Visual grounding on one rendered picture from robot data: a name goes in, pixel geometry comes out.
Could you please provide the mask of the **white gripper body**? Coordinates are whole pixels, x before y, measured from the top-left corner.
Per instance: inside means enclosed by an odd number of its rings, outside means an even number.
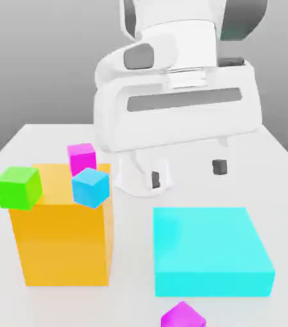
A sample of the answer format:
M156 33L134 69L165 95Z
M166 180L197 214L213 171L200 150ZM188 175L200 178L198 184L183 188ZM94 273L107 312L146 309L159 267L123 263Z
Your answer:
M106 152L248 133L261 125L255 71L248 61L116 78L94 97L96 141Z

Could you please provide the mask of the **small blue cube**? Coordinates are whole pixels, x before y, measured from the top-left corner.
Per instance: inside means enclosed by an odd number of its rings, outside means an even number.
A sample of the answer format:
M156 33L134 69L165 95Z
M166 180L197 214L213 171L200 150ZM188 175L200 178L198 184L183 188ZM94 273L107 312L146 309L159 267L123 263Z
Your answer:
M110 196L109 174L86 168L72 178L73 200L96 209Z

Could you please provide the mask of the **small magenta cube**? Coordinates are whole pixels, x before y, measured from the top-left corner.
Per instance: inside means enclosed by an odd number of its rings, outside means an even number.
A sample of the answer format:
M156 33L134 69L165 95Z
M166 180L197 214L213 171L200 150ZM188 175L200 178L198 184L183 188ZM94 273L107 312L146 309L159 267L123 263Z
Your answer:
M181 301L161 317L160 327L206 327L206 319Z
M72 176L86 168L97 168L96 151L91 143L69 145L67 146L67 153Z

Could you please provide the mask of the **small green cube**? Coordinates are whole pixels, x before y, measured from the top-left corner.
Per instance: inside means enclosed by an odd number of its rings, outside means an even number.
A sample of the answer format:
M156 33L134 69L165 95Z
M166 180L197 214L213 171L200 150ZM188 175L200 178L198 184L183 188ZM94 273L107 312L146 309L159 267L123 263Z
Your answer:
M0 175L0 207L31 210L42 196L39 169L9 167Z

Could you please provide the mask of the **large cyan box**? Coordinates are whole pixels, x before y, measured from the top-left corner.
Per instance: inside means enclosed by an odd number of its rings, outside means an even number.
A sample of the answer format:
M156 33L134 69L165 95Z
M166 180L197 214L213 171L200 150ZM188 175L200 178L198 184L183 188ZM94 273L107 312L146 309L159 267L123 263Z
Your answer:
M275 269L245 208L154 208L158 297L268 297Z

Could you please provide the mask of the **large orange box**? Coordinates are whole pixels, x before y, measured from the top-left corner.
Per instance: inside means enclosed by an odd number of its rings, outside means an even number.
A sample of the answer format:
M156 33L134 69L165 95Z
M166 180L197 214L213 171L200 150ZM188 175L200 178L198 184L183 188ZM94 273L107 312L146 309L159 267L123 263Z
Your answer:
M38 163L43 194L29 211L11 209L28 286L107 286L114 243L112 198L92 209L73 201L66 163Z

